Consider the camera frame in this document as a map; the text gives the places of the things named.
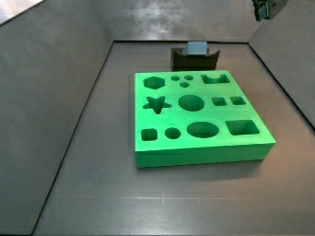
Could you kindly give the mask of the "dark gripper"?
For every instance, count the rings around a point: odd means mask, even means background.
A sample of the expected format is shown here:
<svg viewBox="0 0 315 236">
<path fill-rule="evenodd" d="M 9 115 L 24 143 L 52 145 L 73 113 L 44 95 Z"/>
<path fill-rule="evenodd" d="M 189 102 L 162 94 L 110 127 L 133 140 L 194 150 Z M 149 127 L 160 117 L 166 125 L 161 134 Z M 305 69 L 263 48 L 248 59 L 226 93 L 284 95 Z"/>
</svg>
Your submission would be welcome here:
<svg viewBox="0 0 315 236">
<path fill-rule="evenodd" d="M 252 0 L 256 21 L 273 19 L 287 3 L 288 0 Z"/>
</svg>

